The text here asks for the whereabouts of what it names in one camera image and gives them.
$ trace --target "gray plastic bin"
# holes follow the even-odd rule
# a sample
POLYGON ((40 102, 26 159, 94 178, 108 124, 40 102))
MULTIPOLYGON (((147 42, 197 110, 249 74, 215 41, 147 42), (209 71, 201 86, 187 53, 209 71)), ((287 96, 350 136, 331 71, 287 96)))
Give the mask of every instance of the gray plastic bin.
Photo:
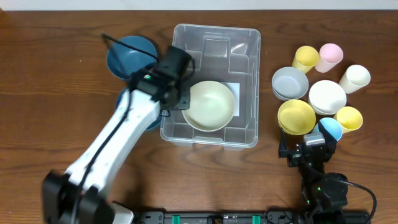
POLYGON ((213 80, 235 87, 239 98, 236 116, 223 129, 203 132, 192 128, 181 111, 162 118, 160 135, 179 146, 193 143, 242 150, 258 142, 259 67, 261 35, 256 29, 179 24, 173 46, 196 61, 195 75, 187 85, 213 80))

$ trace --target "blue cup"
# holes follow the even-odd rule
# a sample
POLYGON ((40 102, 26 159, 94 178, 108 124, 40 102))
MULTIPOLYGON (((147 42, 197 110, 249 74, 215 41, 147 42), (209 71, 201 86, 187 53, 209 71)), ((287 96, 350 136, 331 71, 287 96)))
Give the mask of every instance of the blue cup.
MULTIPOLYGON (((114 107, 114 111, 116 111, 116 109, 118 108, 118 106, 119 106, 119 104, 120 104, 120 101, 122 100, 122 96, 123 96, 123 94, 124 94, 124 92, 125 92, 126 90, 127 90, 127 89, 124 88, 124 89, 122 89, 122 90, 120 91, 119 96, 118 96, 118 98, 116 99, 116 104, 115 104, 115 107, 114 107)), ((160 122, 161 122, 161 121, 162 121, 162 117, 159 115, 159 117, 158 117, 154 122, 152 122, 152 124, 150 124, 150 125, 148 126, 148 128, 146 129, 146 131, 155 130, 156 128, 158 128, 158 127, 160 126, 160 122)))
MULTIPOLYGON (((143 37, 129 36, 129 37, 123 37, 119 41, 157 56, 155 46, 152 44, 151 41, 143 37)), ((114 52, 119 57, 124 69, 127 70, 128 74, 126 75, 130 75, 132 72, 136 72, 140 68, 143 68, 150 63, 156 62, 156 59, 154 59, 153 57, 138 52, 136 50, 130 49, 128 47, 122 46, 120 44, 113 43, 112 49, 114 49, 114 52)), ((106 64, 109 70, 114 75, 116 75, 121 79, 125 79, 123 77, 125 71, 123 71, 123 69, 120 66, 120 63, 118 62, 116 57, 110 52, 110 50, 106 55, 106 64)))
MULTIPOLYGON (((323 127, 325 127, 325 129, 334 137, 334 139, 336 139, 336 141, 339 141, 341 139, 341 137, 343 136, 343 128, 337 120, 333 118, 322 118, 321 120, 319 120, 319 122, 322 123, 323 127)), ((319 127, 317 124, 315 125, 311 133, 319 132, 319 127)))

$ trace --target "blue plate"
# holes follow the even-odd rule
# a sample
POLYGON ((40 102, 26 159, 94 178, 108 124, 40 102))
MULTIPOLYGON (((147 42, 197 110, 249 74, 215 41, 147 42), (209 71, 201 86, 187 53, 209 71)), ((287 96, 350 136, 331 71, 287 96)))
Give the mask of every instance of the blue plate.
MULTIPOLYGON (((143 37, 129 36, 123 37, 119 41, 157 56, 155 46, 152 44, 152 42, 143 37)), ((123 64, 123 67, 128 71, 128 74, 126 75, 130 75, 132 72, 136 72, 140 68, 143 68, 150 63, 156 62, 156 59, 153 57, 136 50, 132 50, 120 44, 113 43, 112 48, 117 53, 121 63, 123 64)), ((124 71, 122 71, 119 62, 110 51, 108 51, 108 54, 106 55, 106 64, 114 75, 125 79, 122 76, 124 71)))
MULTIPOLYGON (((114 111, 116 111, 116 109, 118 108, 118 106, 119 106, 119 104, 120 104, 120 101, 122 100, 122 96, 123 96, 123 93, 126 91, 126 88, 124 88, 124 89, 122 89, 121 91, 120 91, 120 93, 119 93, 119 96, 118 96, 118 98, 116 99, 116 104, 115 104, 115 107, 114 107, 114 111)), ((162 117, 159 115, 159 117, 154 121, 154 122, 152 122, 152 124, 150 124, 149 126, 148 126, 148 128, 146 129, 146 131, 152 131, 152 130, 155 130, 156 128, 158 128, 159 126, 160 126, 160 122, 162 121, 162 117)))

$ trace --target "pink cup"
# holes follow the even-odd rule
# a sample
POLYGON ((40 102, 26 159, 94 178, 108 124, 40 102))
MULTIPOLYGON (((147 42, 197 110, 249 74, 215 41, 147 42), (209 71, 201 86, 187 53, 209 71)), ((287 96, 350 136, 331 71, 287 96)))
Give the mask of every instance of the pink cup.
POLYGON ((325 73, 343 59, 343 50, 336 44, 325 44, 319 51, 319 62, 315 65, 318 72, 325 73))

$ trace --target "wooden table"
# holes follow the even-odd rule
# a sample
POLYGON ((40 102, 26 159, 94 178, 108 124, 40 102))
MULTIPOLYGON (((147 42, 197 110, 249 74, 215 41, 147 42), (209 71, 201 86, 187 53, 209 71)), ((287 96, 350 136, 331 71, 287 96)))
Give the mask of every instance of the wooden table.
MULTIPOLYGON (((271 77, 290 66, 298 47, 333 42, 344 60, 328 73, 308 72, 310 84, 337 82, 356 63, 369 69, 372 81, 348 95, 364 124, 343 136, 326 171, 374 191, 373 223, 398 222, 396 11, 3 12, 0 20, 0 223, 42 223, 43 178, 76 160, 112 115, 124 83, 106 66, 100 32, 148 37, 162 54, 179 23, 260 31, 259 142, 240 152, 190 149, 163 141, 159 131, 145 133, 109 199, 168 211, 304 206, 297 169, 277 156, 282 102, 272 93, 271 77)), ((366 192, 350 187, 348 200, 347 208, 370 212, 366 192)))

